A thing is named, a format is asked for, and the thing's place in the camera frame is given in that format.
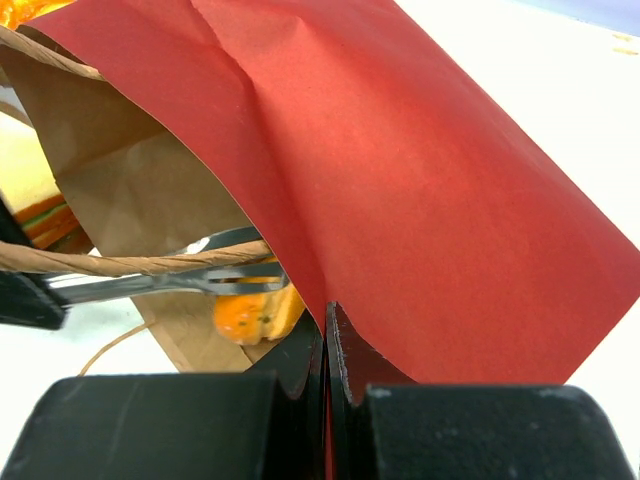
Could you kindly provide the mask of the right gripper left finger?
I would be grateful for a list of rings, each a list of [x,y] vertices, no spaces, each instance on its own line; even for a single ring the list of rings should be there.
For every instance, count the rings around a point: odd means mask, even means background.
[[[269,421],[264,477],[325,477],[325,345],[310,313],[271,352],[278,386]]]

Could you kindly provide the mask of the fake baguette loaf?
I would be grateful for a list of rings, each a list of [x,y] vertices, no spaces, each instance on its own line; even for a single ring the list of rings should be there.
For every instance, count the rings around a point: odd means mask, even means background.
[[[251,346],[287,336],[305,308],[295,286],[287,281],[273,291],[218,295],[213,322],[217,332],[227,340]]]

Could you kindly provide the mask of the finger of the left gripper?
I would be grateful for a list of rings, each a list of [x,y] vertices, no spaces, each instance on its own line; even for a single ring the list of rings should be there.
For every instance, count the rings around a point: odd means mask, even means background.
[[[26,233],[1,197],[1,241],[10,246],[33,247]],[[1,270],[1,324],[59,330],[66,311],[61,298],[52,294],[44,276]]]

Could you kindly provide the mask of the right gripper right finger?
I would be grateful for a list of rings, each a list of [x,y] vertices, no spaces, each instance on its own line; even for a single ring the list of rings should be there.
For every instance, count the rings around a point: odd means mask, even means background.
[[[356,330],[343,307],[327,305],[327,461],[334,479],[374,478],[372,420],[365,397],[370,385],[414,385]]]

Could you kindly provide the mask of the braided orange bread loaf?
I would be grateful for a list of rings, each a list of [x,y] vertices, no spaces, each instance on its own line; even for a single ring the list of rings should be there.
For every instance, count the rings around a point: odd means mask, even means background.
[[[73,0],[0,0],[0,22],[3,27],[16,30],[34,18],[73,3]]]

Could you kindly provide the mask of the red brown paper bag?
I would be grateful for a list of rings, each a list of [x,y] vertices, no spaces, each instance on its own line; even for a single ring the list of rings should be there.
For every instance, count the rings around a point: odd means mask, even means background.
[[[78,1],[1,40],[104,255],[254,224],[420,382],[563,382],[639,252],[392,1]]]

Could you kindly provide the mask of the fake triangle sandwich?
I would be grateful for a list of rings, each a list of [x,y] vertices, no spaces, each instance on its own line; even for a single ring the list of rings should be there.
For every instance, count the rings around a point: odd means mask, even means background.
[[[40,249],[79,231],[33,128],[1,115],[1,196],[27,238]]]

